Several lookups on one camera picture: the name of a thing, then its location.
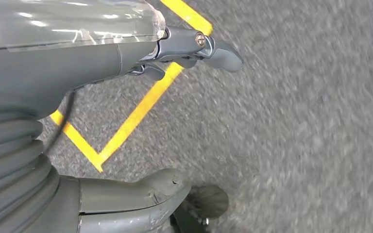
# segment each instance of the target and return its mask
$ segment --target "yellow painted line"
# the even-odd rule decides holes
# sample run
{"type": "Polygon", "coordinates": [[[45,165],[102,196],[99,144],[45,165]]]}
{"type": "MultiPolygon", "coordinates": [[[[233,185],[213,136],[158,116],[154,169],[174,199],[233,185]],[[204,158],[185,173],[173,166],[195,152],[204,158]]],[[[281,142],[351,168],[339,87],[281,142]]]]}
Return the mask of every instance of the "yellow painted line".
{"type": "MultiPolygon", "coordinates": [[[[59,110],[51,114],[51,119],[55,124],[60,125],[64,116],[59,110]]],[[[64,128],[64,133],[76,145],[76,147],[88,158],[88,160],[95,166],[95,168],[102,172],[103,160],[99,157],[98,153],[87,143],[81,134],[68,122],[64,128]]]]}
{"type": "Polygon", "coordinates": [[[105,148],[100,153],[102,159],[106,161],[116,150],[118,150],[182,70],[183,68],[176,63],[172,63],[168,67],[164,78],[153,85],[135,110],[129,115],[115,135],[106,144],[105,148]]]}
{"type": "Polygon", "coordinates": [[[211,34],[212,24],[194,11],[194,9],[188,6],[185,2],[181,0],[161,0],[161,2],[181,19],[191,25],[195,30],[201,31],[205,35],[211,34]]]}
{"type": "MultiPolygon", "coordinates": [[[[195,12],[191,7],[181,0],[161,0],[168,8],[176,13],[180,18],[190,24],[194,29],[210,35],[212,32],[212,25],[205,18],[195,12]]],[[[183,68],[177,63],[172,63],[165,74],[165,77],[157,81],[148,93],[144,96],[138,106],[132,111],[129,117],[121,125],[115,135],[106,144],[105,148],[98,154],[79,132],[70,124],[67,123],[64,128],[64,133],[76,145],[76,147],[88,158],[88,160],[95,166],[95,168],[102,172],[101,165],[118,150],[126,141],[129,135],[140,124],[146,114],[158,102],[159,98],[165,93],[168,87],[182,72],[183,68]]],[[[62,121],[62,114],[57,110],[51,115],[52,120],[56,124],[62,121]]]]}

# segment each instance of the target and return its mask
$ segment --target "clear plastic rain cover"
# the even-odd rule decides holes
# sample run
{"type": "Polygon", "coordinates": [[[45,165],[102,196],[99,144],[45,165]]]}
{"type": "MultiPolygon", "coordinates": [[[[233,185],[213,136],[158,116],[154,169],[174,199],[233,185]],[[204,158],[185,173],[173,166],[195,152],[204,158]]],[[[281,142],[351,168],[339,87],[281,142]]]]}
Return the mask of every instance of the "clear plastic rain cover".
{"type": "Polygon", "coordinates": [[[165,19],[145,0],[0,0],[0,49],[157,41],[165,19]]]}

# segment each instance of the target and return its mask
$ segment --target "screw head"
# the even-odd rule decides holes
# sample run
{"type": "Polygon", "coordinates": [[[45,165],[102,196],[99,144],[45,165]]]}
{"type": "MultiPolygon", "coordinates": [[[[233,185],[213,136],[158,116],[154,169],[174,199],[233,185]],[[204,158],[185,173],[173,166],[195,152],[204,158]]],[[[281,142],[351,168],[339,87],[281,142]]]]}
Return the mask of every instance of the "screw head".
{"type": "Polygon", "coordinates": [[[197,33],[197,35],[195,36],[195,41],[200,48],[203,48],[206,45],[205,35],[202,32],[197,33]]]}

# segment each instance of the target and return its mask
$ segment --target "asphalt ground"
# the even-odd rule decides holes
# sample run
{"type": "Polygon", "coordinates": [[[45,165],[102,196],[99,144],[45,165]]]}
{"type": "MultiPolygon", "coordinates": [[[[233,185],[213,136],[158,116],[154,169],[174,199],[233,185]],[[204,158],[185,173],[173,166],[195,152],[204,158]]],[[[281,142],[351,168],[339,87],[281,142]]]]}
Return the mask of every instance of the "asphalt ground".
{"type": "MultiPolygon", "coordinates": [[[[184,70],[103,173],[63,135],[49,155],[59,172],[136,181],[181,169],[229,194],[218,233],[373,233],[373,0],[186,3],[234,44],[243,70],[184,70]]],[[[152,85],[89,85],[71,123],[101,151],[152,85]]],[[[43,122],[45,141],[56,125],[43,122]]]]}

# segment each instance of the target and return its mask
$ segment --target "small wheel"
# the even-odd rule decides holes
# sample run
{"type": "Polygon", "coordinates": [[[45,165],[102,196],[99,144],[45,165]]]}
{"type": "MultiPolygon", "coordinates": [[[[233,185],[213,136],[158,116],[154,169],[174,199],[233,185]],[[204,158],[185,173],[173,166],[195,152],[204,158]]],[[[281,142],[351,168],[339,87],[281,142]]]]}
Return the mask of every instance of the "small wheel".
{"type": "Polygon", "coordinates": [[[219,187],[193,187],[182,207],[196,218],[218,218],[229,206],[228,195],[219,187]]]}

